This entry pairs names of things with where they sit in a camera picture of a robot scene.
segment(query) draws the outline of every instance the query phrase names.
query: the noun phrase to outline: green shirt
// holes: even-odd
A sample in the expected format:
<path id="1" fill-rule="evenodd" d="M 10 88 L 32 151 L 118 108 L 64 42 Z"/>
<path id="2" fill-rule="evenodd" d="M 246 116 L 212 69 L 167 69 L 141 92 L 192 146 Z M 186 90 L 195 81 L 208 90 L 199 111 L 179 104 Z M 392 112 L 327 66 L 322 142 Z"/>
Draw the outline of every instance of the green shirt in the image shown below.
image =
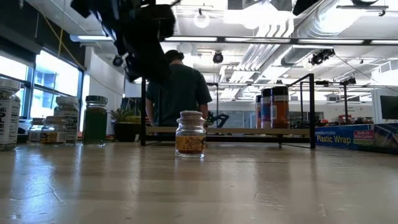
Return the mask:
<path id="1" fill-rule="evenodd" d="M 160 126 L 178 126 L 180 112 L 198 111 L 198 105 L 211 102 L 211 96 L 205 77 L 191 67 L 172 64 L 172 74 L 162 85 L 162 122 Z M 150 82 L 146 97 L 154 102 L 154 125 L 159 126 L 159 90 L 160 87 Z"/>

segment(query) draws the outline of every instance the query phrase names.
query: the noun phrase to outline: table surface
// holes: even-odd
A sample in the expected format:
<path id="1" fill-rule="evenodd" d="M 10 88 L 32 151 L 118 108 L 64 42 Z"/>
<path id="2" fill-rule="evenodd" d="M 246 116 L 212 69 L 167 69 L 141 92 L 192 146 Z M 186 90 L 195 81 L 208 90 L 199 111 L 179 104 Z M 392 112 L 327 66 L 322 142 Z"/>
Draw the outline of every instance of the table surface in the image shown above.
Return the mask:
<path id="1" fill-rule="evenodd" d="M 398 157 L 277 144 L 18 147 L 0 154 L 0 223 L 398 223 Z"/>

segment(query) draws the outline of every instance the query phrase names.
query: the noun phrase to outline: plant pot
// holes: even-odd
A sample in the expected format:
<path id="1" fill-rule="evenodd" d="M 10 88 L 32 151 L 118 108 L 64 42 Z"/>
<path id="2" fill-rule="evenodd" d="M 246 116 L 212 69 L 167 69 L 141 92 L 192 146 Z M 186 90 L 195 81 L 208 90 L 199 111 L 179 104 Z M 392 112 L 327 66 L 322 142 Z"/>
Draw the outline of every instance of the plant pot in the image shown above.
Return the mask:
<path id="1" fill-rule="evenodd" d="M 141 124 L 120 122 L 114 124 L 114 139 L 119 142 L 134 142 L 139 140 Z"/>

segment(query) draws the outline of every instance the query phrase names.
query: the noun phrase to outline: wooden shelf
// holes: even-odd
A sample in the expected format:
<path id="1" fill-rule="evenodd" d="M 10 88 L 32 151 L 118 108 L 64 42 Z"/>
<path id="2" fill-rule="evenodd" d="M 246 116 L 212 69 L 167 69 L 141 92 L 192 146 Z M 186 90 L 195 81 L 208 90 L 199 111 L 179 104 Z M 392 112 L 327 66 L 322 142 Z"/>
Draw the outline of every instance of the wooden shelf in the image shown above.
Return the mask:
<path id="1" fill-rule="evenodd" d="M 146 127 L 147 133 L 174 133 L 176 127 Z M 310 134 L 309 129 L 206 128 L 207 133 L 231 134 Z"/>

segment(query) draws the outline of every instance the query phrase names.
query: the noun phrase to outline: spice jar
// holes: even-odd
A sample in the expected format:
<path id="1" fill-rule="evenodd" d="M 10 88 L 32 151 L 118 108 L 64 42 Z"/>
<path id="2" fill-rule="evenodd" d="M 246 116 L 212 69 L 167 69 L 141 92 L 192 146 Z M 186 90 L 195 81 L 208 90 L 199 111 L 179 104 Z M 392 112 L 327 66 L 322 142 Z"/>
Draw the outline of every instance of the spice jar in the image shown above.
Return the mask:
<path id="1" fill-rule="evenodd" d="M 177 157 L 199 157 L 205 155 L 206 130 L 202 113 L 197 111 L 183 111 L 177 120 L 178 129 L 175 132 L 175 155 Z"/>
<path id="2" fill-rule="evenodd" d="M 27 131 L 27 143 L 39 143 L 43 128 L 43 118 L 33 118 Z"/>
<path id="3" fill-rule="evenodd" d="M 261 91 L 261 128 L 271 128 L 271 89 Z"/>
<path id="4" fill-rule="evenodd" d="M 0 79 L 0 151 L 13 150 L 17 143 L 21 99 L 16 95 L 21 84 Z"/>
<path id="5" fill-rule="evenodd" d="M 65 118 L 63 116 L 48 116 L 43 123 L 40 143 L 46 145 L 65 144 L 67 129 L 65 128 Z"/>
<path id="6" fill-rule="evenodd" d="M 261 95 L 256 96 L 256 128 L 261 128 Z"/>
<path id="7" fill-rule="evenodd" d="M 271 89 L 271 128 L 290 128 L 287 87 L 277 86 Z"/>
<path id="8" fill-rule="evenodd" d="M 104 144 L 106 140 L 106 122 L 108 112 L 107 97 L 87 96 L 86 111 L 83 125 L 83 144 Z"/>
<path id="9" fill-rule="evenodd" d="M 79 125 L 79 100 L 71 96 L 58 96 L 55 102 L 57 102 L 57 106 L 54 108 L 54 115 L 65 117 L 66 143 L 76 144 Z"/>

